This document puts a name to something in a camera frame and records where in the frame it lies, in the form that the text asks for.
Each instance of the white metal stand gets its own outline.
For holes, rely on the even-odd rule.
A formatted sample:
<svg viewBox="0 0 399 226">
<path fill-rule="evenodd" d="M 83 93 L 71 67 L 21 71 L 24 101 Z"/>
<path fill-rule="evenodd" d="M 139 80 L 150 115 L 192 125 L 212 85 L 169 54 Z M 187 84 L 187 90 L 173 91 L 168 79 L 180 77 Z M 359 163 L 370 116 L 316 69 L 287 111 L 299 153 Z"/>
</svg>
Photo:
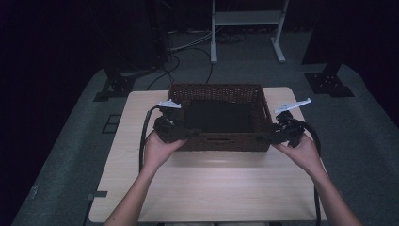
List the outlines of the white metal stand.
<svg viewBox="0 0 399 226">
<path fill-rule="evenodd" d="M 215 1 L 212 2 L 212 40 L 211 40 L 211 63 L 217 63 L 216 52 L 216 27 L 219 25 L 255 25 L 255 24 L 276 24 L 276 37 L 271 38 L 277 58 L 280 63 L 285 62 L 284 54 L 279 47 L 279 38 L 282 26 L 284 24 L 285 15 L 288 8 L 289 0 L 284 0 L 282 10 L 268 11 L 227 11 L 216 12 Z"/>
</svg>

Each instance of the person's left hand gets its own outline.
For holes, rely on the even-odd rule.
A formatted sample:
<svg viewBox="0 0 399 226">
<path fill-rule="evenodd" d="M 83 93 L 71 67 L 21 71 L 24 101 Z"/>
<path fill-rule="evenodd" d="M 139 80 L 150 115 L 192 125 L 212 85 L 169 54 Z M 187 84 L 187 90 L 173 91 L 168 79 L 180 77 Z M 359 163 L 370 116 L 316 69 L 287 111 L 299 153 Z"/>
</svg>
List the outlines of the person's left hand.
<svg viewBox="0 0 399 226">
<path fill-rule="evenodd" d="M 182 147 L 186 140 L 177 140 L 173 143 L 164 143 L 156 132 L 152 132 L 146 142 L 144 151 L 144 170 L 157 171 L 172 155 Z"/>
</svg>

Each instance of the gray carpet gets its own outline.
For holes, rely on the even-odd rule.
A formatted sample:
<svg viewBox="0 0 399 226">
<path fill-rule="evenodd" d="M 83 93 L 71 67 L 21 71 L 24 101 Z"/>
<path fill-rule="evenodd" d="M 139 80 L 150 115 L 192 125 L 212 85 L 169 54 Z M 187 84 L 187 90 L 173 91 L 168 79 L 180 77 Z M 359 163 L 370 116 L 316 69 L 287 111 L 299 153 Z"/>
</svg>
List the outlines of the gray carpet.
<svg viewBox="0 0 399 226">
<path fill-rule="evenodd" d="M 355 97 L 331 98 L 314 95 L 304 73 L 321 72 L 325 65 L 301 65 L 311 33 L 281 35 L 286 63 L 277 62 L 271 34 L 247 35 L 234 45 L 217 46 L 218 62 L 209 83 L 259 83 L 264 87 L 289 87 L 298 101 L 308 97 L 312 104 L 301 107 L 305 120 L 317 131 L 327 171 L 347 203 L 364 225 L 395 225 L 399 221 L 399 132 L 361 77 L 342 65 L 338 75 Z M 175 34 L 173 46 L 199 36 Z M 209 43 L 195 46 L 209 53 Z M 204 83 L 211 70 L 210 59 L 191 49 L 174 54 L 179 66 L 170 74 L 177 83 Z M 167 70 L 177 65 L 174 57 Z M 133 90 L 145 90 L 164 71 L 136 80 Z M 126 98 L 93 102 L 106 75 L 93 75 L 65 124 L 41 174 L 33 185 L 13 225 L 97 225 L 89 222 L 88 195 L 96 191 L 114 134 L 103 133 L 110 115 L 121 114 Z M 151 87 L 168 89 L 162 77 Z M 283 222 L 283 225 L 314 225 L 314 222 Z"/>
</svg>

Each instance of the person's left arm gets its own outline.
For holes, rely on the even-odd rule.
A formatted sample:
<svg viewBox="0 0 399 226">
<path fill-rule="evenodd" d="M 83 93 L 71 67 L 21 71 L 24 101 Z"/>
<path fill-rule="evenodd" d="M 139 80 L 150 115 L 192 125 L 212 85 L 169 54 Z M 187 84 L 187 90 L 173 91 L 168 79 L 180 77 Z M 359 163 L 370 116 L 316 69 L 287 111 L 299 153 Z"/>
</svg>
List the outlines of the person's left arm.
<svg viewBox="0 0 399 226">
<path fill-rule="evenodd" d="M 166 144 L 155 132 L 149 135 L 144 152 L 143 169 L 104 225 L 137 225 L 155 173 L 184 143 L 185 141 L 178 140 Z"/>
</svg>

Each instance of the woven basket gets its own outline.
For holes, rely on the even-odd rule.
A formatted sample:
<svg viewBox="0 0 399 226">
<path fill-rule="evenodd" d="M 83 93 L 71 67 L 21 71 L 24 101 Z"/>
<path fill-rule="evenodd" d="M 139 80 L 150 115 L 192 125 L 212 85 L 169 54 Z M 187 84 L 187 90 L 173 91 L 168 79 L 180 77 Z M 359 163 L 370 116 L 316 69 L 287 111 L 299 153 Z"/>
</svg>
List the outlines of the woven basket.
<svg viewBox="0 0 399 226">
<path fill-rule="evenodd" d="M 224 101 L 250 105 L 253 133 L 201 133 L 189 139 L 179 151 L 266 152 L 269 144 L 259 136 L 268 133 L 272 123 L 263 89 L 256 84 L 173 84 L 168 99 L 181 104 L 182 109 L 193 100 Z"/>
</svg>

